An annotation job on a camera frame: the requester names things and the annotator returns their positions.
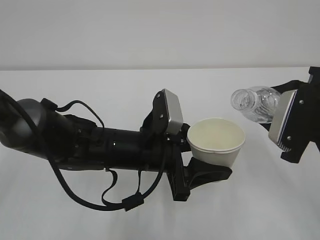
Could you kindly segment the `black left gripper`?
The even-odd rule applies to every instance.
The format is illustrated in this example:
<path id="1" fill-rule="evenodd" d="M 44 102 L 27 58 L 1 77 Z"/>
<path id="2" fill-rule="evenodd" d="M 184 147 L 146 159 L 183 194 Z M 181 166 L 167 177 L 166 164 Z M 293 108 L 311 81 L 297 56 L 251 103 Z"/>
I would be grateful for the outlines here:
<path id="1" fill-rule="evenodd" d="M 150 188 L 142 194 L 145 199 L 158 186 L 163 173 L 166 173 L 174 201 L 185 202 L 190 196 L 190 190 L 209 183 L 228 180 L 233 171 L 222 165 L 209 164 L 192 157 L 187 166 L 184 166 L 182 153 L 190 152 L 191 147 L 187 134 L 191 127 L 183 123 L 177 135 L 156 134 L 152 129 L 153 113 L 150 112 L 144 119 L 140 130 L 149 134 L 147 143 L 154 148 L 159 147 L 160 159 L 158 174 Z"/>

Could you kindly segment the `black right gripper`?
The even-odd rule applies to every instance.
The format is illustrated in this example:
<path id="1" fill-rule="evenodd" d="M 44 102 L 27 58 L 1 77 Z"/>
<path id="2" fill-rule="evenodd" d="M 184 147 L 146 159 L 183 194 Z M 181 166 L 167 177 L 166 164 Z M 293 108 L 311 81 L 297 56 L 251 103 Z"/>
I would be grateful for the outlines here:
<path id="1" fill-rule="evenodd" d="M 320 147 L 320 68 L 311 66 L 308 73 L 308 83 L 291 80 L 271 87 L 281 94 L 296 90 L 281 139 L 289 151 L 280 156 L 293 164 L 300 162 L 310 142 Z"/>

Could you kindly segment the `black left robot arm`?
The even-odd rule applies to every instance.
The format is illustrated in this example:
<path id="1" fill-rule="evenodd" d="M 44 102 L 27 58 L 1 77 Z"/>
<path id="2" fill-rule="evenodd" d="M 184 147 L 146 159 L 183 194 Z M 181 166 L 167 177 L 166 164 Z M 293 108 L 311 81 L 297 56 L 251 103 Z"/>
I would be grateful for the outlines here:
<path id="1" fill-rule="evenodd" d="M 227 180 L 228 166 L 206 163 L 193 156 L 183 164 L 182 153 L 189 152 L 189 125 L 184 123 L 178 97 L 167 89 L 160 90 L 152 110 L 138 131 L 97 126 L 91 120 L 67 111 L 72 103 L 59 107 L 44 98 L 14 100 L 0 94 L 0 142 L 7 148 L 49 161 L 65 192 L 77 203 L 100 211 L 132 209 L 143 204 L 158 185 L 163 174 L 170 184 L 175 201 L 185 202 L 190 191 L 199 186 Z M 89 203 L 75 195 L 62 171 L 101 171 L 118 178 L 117 170 L 156 172 L 146 192 L 137 191 L 120 203 Z"/>

